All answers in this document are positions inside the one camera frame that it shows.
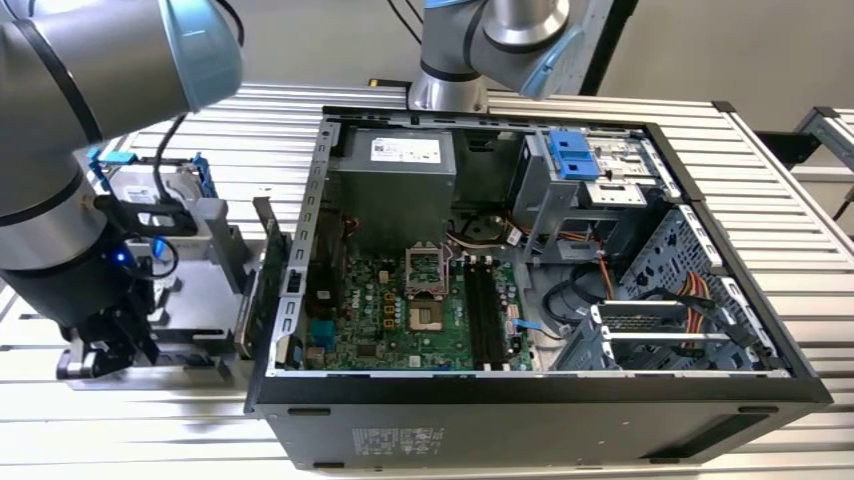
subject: gray wall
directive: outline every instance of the gray wall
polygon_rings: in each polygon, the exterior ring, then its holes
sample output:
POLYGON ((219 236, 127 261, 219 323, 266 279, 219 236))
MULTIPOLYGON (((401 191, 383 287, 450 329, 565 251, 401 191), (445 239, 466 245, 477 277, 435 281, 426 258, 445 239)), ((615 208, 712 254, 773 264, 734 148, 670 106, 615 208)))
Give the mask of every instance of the gray wall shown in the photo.
MULTIPOLYGON (((753 128, 792 130, 816 105, 854 108, 852 18, 852 0, 641 0, 601 94, 729 100, 753 128)), ((805 183, 832 213, 842 182, 805 183)), ((854 234, 854 209, 841 223, 854 234)))
MULTIPOLYGON (((421 48, 385 0, 231 0, 247 27, 247 80, 366 85, 411 80, 421 48)), ((401 12, 421 34, 399 1, 401 12)), ((422 8, 422 0, 414 0, 422 8)))

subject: ram slot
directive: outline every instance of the ram slot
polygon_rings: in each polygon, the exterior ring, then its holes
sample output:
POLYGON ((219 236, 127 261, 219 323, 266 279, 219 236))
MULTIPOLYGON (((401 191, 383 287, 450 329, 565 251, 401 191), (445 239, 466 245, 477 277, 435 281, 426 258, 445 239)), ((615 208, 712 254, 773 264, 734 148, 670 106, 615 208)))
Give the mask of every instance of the ram slot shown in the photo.
POLYGON ((475 264, 466 267, 466 300, 475 365, 502 370, 507 357, 491 266, 475 264))

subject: aluminum extrusion table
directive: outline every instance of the aluminum extrusion table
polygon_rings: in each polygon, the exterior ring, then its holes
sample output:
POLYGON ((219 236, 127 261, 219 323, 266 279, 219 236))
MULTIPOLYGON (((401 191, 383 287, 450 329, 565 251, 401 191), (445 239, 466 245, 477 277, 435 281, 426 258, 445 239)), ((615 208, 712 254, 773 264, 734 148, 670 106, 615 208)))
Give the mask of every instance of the aluminum extrusion table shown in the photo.
MULTIPOLYGON (((204 152, 220 196, 230 201, 230 220, 247 238, 262 235, 250 202, 257 195, 273 198, 285 228, 294 229, 323 105, 405 108, 405 91, 247 85, 238 96, 191 116, 172 139, 167 157, 204 152)), ((499 115, 661 125, 836 405, 704 466, 347 472, 349 478, 854 475, 854 245, 726 107, 573 96, 533 102, 491 94, 491 113, 499 115)), ((854 111, 846 115, 854 121, 854 111)), ((155 125, 114 140, 110 148, 152 155, 167 128, 167 123, 155 125)), ((0 465, 22 466, 20 472, 0 466, 6 478, 51 473, 102 478, 127 475, 130 468, 144 468, 147 476, 206 480, 246 474, 317 477, 294 470, 267 424, 243 416, 241 387, 74 391, 54 380, 63 347, 55 324, 10 289, 0 293, 0 315, 0 438, 15 439, 0 449, 0 465)))

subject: power supply label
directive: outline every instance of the power supply label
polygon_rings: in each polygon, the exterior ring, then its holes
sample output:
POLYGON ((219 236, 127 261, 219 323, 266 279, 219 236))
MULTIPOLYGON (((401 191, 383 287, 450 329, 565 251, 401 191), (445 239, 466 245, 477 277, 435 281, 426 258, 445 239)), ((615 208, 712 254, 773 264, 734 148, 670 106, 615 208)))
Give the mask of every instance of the power supply label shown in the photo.
POLYGON ((438 455, 445 428, 354 428, 357 455, 438 455))
POLYGON ((427 138, 375 138, 371 161, 442 163, 439 140, 427 138))

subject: motherboard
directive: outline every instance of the motherboard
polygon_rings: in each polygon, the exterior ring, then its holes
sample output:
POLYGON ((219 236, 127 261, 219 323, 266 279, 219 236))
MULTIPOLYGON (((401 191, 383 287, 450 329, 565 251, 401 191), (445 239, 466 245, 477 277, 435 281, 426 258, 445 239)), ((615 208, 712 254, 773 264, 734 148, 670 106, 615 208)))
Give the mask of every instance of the motherboard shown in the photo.
POLYGON ((519 292, 509 264, 351 256, 338 318, 313 320, 310 368, 530 370, 519 292))

